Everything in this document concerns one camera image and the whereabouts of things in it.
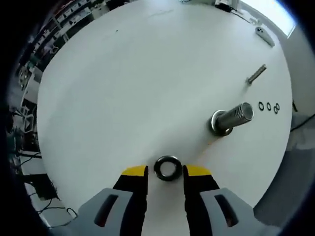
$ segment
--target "window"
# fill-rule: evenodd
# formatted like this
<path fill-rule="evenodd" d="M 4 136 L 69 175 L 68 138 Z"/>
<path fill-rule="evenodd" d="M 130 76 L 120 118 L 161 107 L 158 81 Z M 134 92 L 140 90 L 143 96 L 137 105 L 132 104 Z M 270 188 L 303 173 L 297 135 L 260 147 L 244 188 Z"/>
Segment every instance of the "window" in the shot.
<path fill-rule="evenodd" d="M 295 28 L 293 17 L 276 0 L 241 0 L 271 20 L 288 37 Z"/>

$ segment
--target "metal shaft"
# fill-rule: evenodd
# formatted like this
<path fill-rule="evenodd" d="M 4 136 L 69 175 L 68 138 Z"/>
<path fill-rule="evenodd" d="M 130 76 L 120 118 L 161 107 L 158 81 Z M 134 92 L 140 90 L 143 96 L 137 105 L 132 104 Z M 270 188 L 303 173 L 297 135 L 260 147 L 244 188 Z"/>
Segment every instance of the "metal shaft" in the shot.
<path fill-rule="evenodd" d="M 263 64 L 252 76 L 247 79 L 247 83 L 250 85 L 252 82 L 257 79 L 265 70 L 267 69 L 266 65 Z"/>
<path fill-rule="evenodd" d="M 241 103 L 226 113 L 218 116 L 216 126 L 220 130 L 231 129 L 235 126 L 245 124 L 252 120 L 254 111 L 252 106 L 247 103 Z"/>

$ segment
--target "white round table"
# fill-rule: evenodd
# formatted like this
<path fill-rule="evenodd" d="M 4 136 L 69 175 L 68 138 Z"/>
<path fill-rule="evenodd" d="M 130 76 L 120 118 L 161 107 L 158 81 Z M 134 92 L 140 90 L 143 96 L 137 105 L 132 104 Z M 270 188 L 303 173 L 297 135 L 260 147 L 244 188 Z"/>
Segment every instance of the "white round table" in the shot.
<path fill-rule="evenodd" d="M 279 168 L 292 112 L 279 41 L 270 33 L 272 48 L 254 31 L 211 6 L 140 0 L 71 38 L 44 71 L 37 109 L 43 161 L 64 204 L 78 210 L 124 169 L 149 165 L 143 235 L 188 236 L 182 179 L 163 182 L 152 170 L 174 155 L 254 207 Z M 254 119 L 210 145 L 212 113 L 241 102 Z M 267 102 L 279 103 L 277 115 Z"/>

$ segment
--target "white wall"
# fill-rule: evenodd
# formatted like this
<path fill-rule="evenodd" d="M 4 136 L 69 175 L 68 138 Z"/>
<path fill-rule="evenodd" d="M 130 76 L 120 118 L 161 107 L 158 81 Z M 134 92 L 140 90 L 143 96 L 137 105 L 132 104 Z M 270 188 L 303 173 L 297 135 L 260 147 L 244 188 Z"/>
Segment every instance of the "white wall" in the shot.
<path fill-rule="evenodd" d="M 272 30 L 278 37 L 290 71 L 292 96 L 298 112 L 303 115 L 315 113 L 315 56 L 302 31 L 297 26 L 291 36 L 287 36 L 268 18 L 245 3 L 240 7 Z"/>

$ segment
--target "black o-ring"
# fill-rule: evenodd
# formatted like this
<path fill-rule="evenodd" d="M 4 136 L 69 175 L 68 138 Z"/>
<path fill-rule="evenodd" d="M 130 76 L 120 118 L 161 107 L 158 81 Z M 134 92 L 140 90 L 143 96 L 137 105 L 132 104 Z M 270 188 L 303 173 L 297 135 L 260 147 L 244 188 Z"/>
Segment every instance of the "black o-ring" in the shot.
<path fill-rule="evenodd" d="M 264 104 L 262 102 L 258 103 L 258 107 L 261 111 L 263 111 L 265 109 Z"/>
<path fill-rule="evenodd" d="M 269 102 L 267 102 L 267 109 L 268 109 L 268 111 L 271 111 L 271 105 Z"/>
<path fill-rule="evenodd" d="M 161 165 L 164 162 L 171 162 L 175 165 L 175 171 L 170 176 L 163 175 L 161 172 Z M 183 172 L 182 163 L 174 156 L 162 156 L 160 157 L 154 164 L 154 172 L 156 173 L 157 177 L 164 181 L 173 181 L 178 179 Z"/>

